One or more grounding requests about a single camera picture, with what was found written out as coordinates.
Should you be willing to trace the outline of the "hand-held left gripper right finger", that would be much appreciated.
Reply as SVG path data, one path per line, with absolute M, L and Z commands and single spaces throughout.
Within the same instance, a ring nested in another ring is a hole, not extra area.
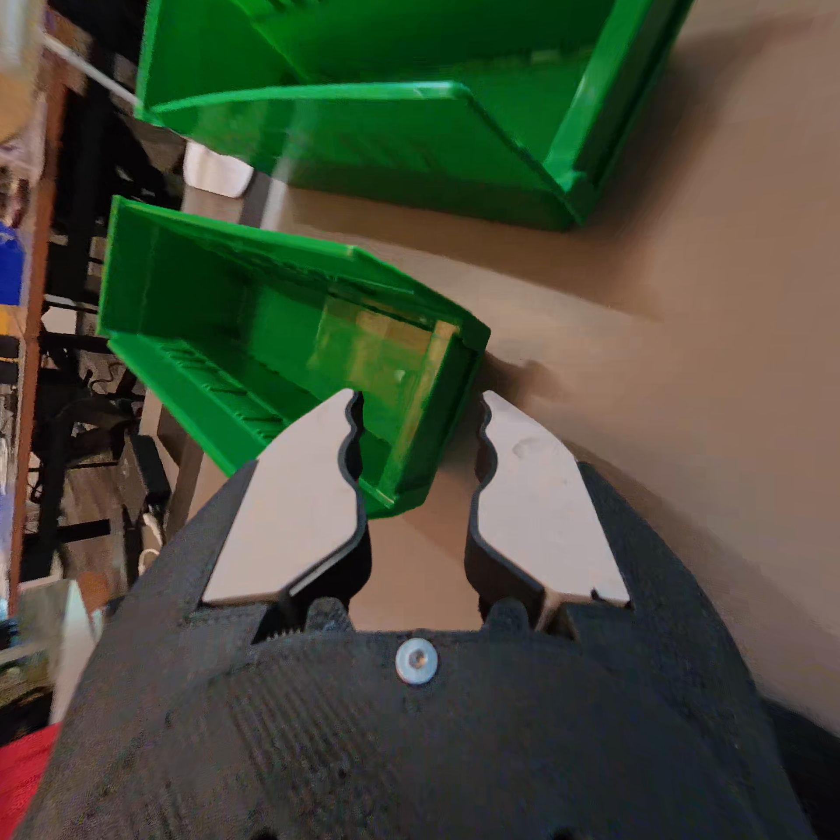
M 518 600 L 526 611 L 631 596 L 578 461 L 536 420 L 493 391 L 481 395 L 465 574 L 483 608 Z

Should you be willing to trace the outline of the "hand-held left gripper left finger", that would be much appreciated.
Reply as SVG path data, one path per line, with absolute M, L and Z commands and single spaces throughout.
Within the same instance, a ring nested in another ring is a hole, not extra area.
M 351 599 L 371 574 L 361 477 L 364 398 L 342 389 L 257 457 L 213 572 L 209 606 Z

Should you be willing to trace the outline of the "green plastic bin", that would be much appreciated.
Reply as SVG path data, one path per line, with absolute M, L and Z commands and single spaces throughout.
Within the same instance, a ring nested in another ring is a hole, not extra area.
M 289 186 L 582 226 L 690 1 L 157 1 L 135 115 Z
M 226 475 L 343 389 L 369 518 L 421 506 L 490 328 L 354 245 L 116 197 L 98 332 Z

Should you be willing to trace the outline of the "light grey desk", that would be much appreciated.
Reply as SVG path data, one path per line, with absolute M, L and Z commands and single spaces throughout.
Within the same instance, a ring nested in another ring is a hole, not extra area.
M 838 2 L 695 2 L 582 229 L 288 189 L 491 328 L 476 380 L 630 501 L 838 731 Z

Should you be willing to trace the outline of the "black power box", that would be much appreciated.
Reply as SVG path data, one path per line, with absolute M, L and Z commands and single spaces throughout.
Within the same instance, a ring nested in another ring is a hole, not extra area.
M 126 508 L 163 505 L 169 500 L 170 483 L 151 436 L 126 438 L 118 464 L 118 487 Z

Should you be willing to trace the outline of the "white display stand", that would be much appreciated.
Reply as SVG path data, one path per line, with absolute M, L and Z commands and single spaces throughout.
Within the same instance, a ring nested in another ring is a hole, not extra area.
M 71 47 L 63 45 L 47 33 L 41 35 L 41 42 L 44 47 L 111 94 L 133 108 L 139 106 L 140 100 L 135 94 L 89 64 Z M 186 143 L 184 177 L 188 186 L 218 196 L 240 198 L 245 194 L 253 174 L 253 167 L 235 157 L 218 154 L 193 140 Z

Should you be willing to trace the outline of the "long wooden table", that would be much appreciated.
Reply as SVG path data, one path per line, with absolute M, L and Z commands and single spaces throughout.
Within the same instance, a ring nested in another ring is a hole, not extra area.
M 17 414 L 14 430 L 12 466 L 13 512 L 8 553 L 7 611 L 14 615 L 18 605 L 18 586 L 24 553 L 27 521 L 28 469 L 35 428 L 35 402 L 40 365 L 39 333 L 46 297 L 49 237 L 56 200 L 56 174 L 60 157 L 60 137 L 67 100 L 67 72 L 56 58 L 47 58 L 41 71 L 45 83 L 46 112 L 44 169 L 30 204 L 26 237 L 24 303 L 17 307 L 14 326 L 19 338 Z

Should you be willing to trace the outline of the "red ribbed storage tray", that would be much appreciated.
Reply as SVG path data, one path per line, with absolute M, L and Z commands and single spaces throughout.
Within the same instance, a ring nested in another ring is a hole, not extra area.
M 26 814 L 61 728 L 59 722 L 1 748 L 1 839 L 10 839 Z

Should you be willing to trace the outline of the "black round pad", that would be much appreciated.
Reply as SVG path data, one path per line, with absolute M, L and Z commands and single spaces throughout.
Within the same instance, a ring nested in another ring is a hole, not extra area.
M 765 699 L 784 769 L 819 839 L 839 838 L 839 739 L 800 713 Z

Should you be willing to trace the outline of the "blue plastic bin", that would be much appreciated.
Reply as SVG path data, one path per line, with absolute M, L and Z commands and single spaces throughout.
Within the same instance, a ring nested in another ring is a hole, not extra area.
M 25 270 L 25 247 L 17 232 L 1 224 L 1 300 L 3 306 L 18 306 Z

